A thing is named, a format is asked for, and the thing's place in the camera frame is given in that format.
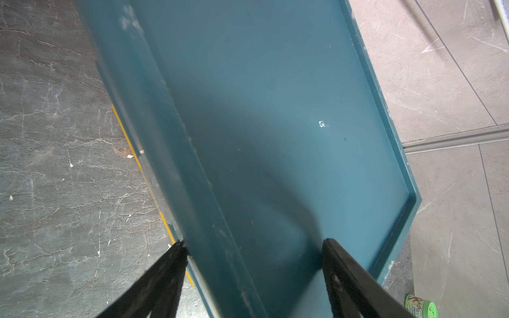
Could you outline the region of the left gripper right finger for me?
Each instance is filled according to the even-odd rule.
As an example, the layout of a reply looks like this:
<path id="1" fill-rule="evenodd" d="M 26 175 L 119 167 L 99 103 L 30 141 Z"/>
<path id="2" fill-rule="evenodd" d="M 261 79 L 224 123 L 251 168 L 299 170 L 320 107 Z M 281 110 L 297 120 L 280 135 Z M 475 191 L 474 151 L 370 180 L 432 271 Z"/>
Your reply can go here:
<path id="1" fill-rule="evenodd" d="M 412 316 L 332 238 L 322 245 L 322 269 L 334 317 Z"/>

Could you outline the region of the teal drawer cabinet yellow base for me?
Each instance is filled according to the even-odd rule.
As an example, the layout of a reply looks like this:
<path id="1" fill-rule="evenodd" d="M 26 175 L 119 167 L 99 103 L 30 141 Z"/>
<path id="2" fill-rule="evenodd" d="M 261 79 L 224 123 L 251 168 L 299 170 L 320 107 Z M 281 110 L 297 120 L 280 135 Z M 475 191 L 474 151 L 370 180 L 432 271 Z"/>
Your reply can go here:
<path id="1" fill-rule="evenodd" d="M 383 284 L 421 202 L 348 1 L 77 1 L 211 317 L 331 317 L 335 239 Z"/>

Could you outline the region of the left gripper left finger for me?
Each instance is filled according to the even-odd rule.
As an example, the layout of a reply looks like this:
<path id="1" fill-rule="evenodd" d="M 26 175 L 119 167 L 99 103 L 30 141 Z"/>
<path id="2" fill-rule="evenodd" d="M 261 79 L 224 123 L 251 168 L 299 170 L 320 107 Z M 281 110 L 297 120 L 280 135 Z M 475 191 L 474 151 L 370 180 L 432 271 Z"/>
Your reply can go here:
<path id="1" fill-rule="evenodd" d="M 183 241 L 173 244 L 99 317 L 176 317 L 188 265 Z"/>

